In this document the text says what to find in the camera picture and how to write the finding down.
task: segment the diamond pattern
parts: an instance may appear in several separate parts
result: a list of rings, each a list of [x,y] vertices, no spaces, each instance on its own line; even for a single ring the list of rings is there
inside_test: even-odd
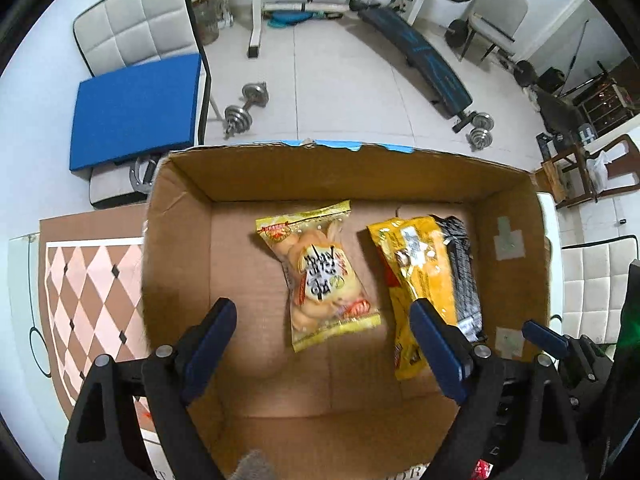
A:
[[[44,270],[55,346],[49,358],[72,404],[98,355],[110,354],[118,362],[148,355],[139,312],[141,247],[76,244],[48,246]],[[155,431],[146,399],[135,405],[140,427]]]

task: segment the bolt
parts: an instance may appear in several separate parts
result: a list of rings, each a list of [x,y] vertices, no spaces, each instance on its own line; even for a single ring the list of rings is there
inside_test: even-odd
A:
[[[551,366],[554,362],[551,360],[551,357],[549,357],[546,354],[540,354],[538,356],[538,364],[544,367],[548,367]]]
[[[474,354],[479,358],[487,359],[491,355],[491,349],[485,345],[478,345],[474,348]]]
[[[162,345],[156,350],[158,357],[169,357],[172,353],[174,353],[174,348],[171,345]]]
[[[98,357],[95,358],[95,361],[94,361],[96,366],[106,366],[108,362],[109,362],[109,356],[107,354],[98,355]]]

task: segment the yellow package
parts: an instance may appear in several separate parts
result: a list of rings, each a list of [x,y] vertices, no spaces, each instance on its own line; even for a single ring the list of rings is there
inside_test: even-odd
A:
[[[457,323],[444,236],[432,217],[392,218],[370,225],[369,233],[387,265],[386,282],[396,318],[396,378],[410,379],[426,365],[409,327],[411,304],[427,298],[446,323]]]
[[[347,200],[255,221],[256,231],[284,268],[296,352],[381,322],[338,240],[350,212]]]

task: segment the white quilted cushion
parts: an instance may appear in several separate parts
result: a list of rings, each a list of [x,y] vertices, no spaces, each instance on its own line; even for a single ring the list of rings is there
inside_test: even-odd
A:
[[[629,265],[638,257],[635,237],[562,249],[562,331],[595,343],[615,343]]]
[[[198,52],[185,0],[103,0],[76,18],[74,34],[94,75]]]

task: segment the snack bag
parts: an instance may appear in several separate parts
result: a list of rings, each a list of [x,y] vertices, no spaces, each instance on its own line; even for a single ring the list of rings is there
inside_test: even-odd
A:
[[[256,231],[284,268],[296,352],[381,322],[337,240],[350,212],[347,200],[315,211],[255,221]]]
[[[471,274],[464,224],[455,217],[393,218],[369,226],[388,266],[387,284],[396,318],[396,378],[415,377],[426,361],[409,327],[409,308],[427,298],[447,324],[473,342],[482,320]]]

